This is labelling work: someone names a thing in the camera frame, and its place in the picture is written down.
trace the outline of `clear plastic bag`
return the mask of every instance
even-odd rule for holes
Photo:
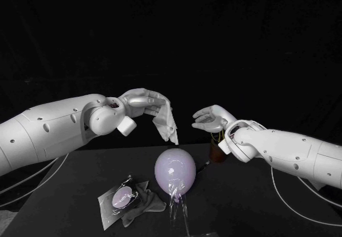
[[[141,202],[142,196],[136,189],[133,178],[129,176],[129,178],[99,197],[104,230]]]

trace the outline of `white cloth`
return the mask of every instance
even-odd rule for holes
[[[177,123],[172,116],[172,107],[169,101],[162,105],[158,116],[154,118],[154,124],[165,141],[171,141],[178,145]]]

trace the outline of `gray cloth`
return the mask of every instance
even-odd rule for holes
[[[139,205],[125,214],[123,226],[128,227],[135,218],[145,212],[162,212],[167,209],[167,203],[161,200],[159,196],[148,189],[149,181],[136,184],[138,191],[142,195],[142,202]]]

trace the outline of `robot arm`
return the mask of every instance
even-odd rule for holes
[[[0,176],[64,156],[116,128],[128,136],[138,127],[132,118],[156,116],[165,100],[141,88],[119,98],[91,94],[32,107],[0,124]]]
[[[218,121],[213,113],[207,114]],[[203,121],[203,124],[192,126],[208,132],[220,132],[213,129],[213,124],[207,126],[210,123]],[[268,129],[256,121],[237,120],[226,126],[226,139],[220,147],[243,162],[255,157],[263,158],[275,169],[306,178],[317,188],[328,184],[342,189],[342,147],[332,143],[298,133]]]

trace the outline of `purple balloon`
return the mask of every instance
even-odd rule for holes
[[[191,154],[180,148],[167,150],[156,161],[155,175],[161,188],[178,200],[188,192],[197,177]]]

